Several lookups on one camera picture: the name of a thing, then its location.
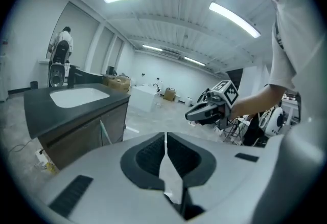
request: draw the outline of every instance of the cardboard box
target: cardboard box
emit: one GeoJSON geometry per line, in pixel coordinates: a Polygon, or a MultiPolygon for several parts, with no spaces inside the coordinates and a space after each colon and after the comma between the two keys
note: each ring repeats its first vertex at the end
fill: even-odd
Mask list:
{"type": "Polygon", "coordinates": [[[169,101],[173,101],[175,98],[176,92],[167,88],[165,91],[165,94],[163,96],[164,99],[169,100],[169,101]]]}
{"type": "Polygon", "coordinates": [[[117,91],[127,93],[131,85],[131,80],[123,76],[109,77],[105,76],[103,84],[117,91]]]}

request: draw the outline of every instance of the ceiling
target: ceiling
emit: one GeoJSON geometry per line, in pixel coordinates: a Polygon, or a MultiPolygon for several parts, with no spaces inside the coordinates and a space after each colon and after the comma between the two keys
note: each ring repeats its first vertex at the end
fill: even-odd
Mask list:
{"type": "Polygon", "coordinates": [[[189,57],[212,73],[271,63],[275,8],[270,0],[127,0],[106,4],[83,0],[137,49],[165,49],[170,58],[189,57]],[[253,38],[227,18],[209,10],[211,2],[229,9],[261,33],[253,38]]]}

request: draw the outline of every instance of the person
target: person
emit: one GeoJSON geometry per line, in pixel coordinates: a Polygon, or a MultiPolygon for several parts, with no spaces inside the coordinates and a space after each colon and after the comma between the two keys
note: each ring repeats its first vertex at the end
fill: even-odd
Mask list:
{"type": "MultiPolygon", "coordinates": [[[[273,59],[269,84],[259,93],[238,100],[232,108],[230,119],[270,109],[280,102],[288,88],[306,94],[306,97],[302,98],[302,101],[308,101],[302,103],[302,118],[310,117],[306,110],[308,107],[311,113],[325,113],[317,98],[312,97],[313,91],[309,91],[311,86],[317,88],[317,84],[306,76],[314,76],[309,70],[317,65],[318,70],[324,69],[327,42],[322,17],[312,0],[272,2],[276,4],[277,13],[272,30],[273,59]]],[[[315,93],[319,90],[322,91],[322,88],[317,88],[315,93]]]]}
{"type": "MultiPolygon", "coordinates": [[[[49,60],[48,72],[50,72],[50,67],[52,65],[52,61],[54,58],[55,49],[56,49],[57,45],[63,40],[67,41],[69,44],[68,56],[66,56],[66,58],[65,58],[65,62],[66,62],[68,57],[70,57],[73,52],[73,38],[71,36],[70,27],[65,27],[61,32],[59,32],[56,35],[54,42],[49,45],[48,51],[51,53],[51,56],[50,56],[50,60],[49,60]]],[[[49,81],[49,87],[51,87],[50,78],[48,78],[48,81],[49,81]]]]}

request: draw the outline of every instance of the sink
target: sink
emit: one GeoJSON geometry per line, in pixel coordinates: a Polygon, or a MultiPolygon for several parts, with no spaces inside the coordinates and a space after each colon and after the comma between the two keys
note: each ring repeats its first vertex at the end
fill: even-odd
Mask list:
{"type": "Polygon", "coordinates": [[[95,88],[85,87],[55,91],[50,93],[50,97],[58,107],[70,108],[105,99],[110,95],[95,88]]]}

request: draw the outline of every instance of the floor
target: floor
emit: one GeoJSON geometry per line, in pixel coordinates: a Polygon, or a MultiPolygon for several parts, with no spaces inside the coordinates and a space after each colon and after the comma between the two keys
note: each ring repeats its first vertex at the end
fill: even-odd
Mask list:
{"type": "MultiPolygon", "coordinates": [[[[183,103],[174,103],[164,99],[160,101],[160,105],[156,105],[154,111],[150,113],[133,107],[128,108],[124,140],[152,132],[175,131],[197,138],[220,141],[211,126],[189,124],[184,117],[189,107],[183,103]]],[[[16,182],[30,194],[36,194],[54,175],[37,165],[38,159],[35,151],[41,149],[42,146],[37,139],[30,140],[24,112],[24,95],[23,93],[11,95],[6,102],[0,103],[1,154],[7,161],[9,169],[12,170],[16,182]],[[21,149],[23,146],[15,147],[26,143],[28,144],[23,149],[21,149]]],[[[167,155],[161,164],[160,178],[166,182],[166,194],[173,202],[179,203],[181,179],[167,155]]]]}

